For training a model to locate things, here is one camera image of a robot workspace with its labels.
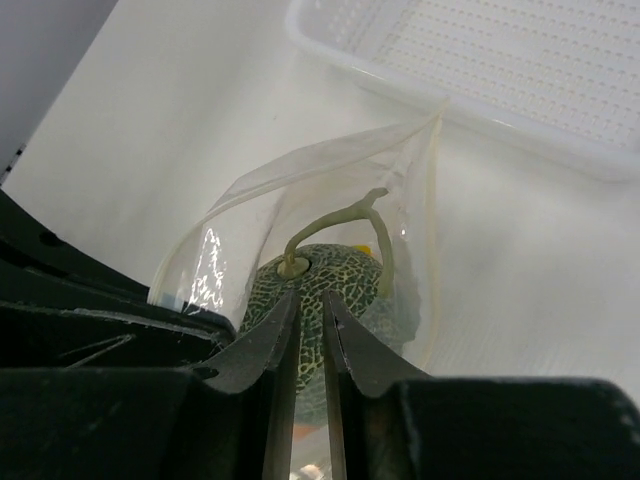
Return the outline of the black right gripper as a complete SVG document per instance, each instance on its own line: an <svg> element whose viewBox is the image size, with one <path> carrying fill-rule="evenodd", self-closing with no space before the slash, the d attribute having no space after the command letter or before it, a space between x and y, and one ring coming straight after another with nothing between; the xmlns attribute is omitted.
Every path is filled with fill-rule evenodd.
<svg viewBox="0 0 640 480"><path fill-rule="evenodd" d="M297 295L234 341L147 291L1 196L3 478L289 476Z"/></svg>

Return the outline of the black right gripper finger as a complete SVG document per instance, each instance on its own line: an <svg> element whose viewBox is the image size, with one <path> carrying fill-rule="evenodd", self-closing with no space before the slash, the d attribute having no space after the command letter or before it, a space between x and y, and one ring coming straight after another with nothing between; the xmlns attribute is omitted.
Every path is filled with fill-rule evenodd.
<svg viewBox="0 0 640 480"><path fill-rule="evenodd" d="M323 296L337 479L635 479L639 410L589 377L433 377Z"/></svg>

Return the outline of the green netted fake melon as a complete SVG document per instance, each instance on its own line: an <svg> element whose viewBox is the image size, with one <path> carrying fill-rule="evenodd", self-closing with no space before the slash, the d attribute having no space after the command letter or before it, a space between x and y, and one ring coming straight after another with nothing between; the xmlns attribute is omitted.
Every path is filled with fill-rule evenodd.
<svg viewBox="0 0 640 480"><path fill-rule="evenodd" d="M338 294L354 318L395 353L400 354L404 345L415 338L417 328L396 312L391 239L381 215L373 208L375 201L387 194L384 187L374 188L353 204L316 219L289 240L282 255L256 271L239 327L241 336L258 326L283 294L295 291L300 299L301 340L294 424L326 422L322 342L325 292ZM324 229L359 220L371 224L377 236L380 260L348 245L301 244Z"/></svg>

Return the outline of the clear zip top bag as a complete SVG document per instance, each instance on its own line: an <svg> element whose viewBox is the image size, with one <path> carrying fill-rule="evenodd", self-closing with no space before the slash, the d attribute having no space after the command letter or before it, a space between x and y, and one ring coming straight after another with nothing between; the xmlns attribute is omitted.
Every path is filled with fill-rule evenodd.
<svg viewBox="0 0 640 480"><path fill-rule="evenodd" d="M239 177L171 248L150 304L216 313L238 335L300 298L290 475L331 477L322 297L337 293L419 369L441 319L436 173L447 102L416 119L291 151Z"/></svg>

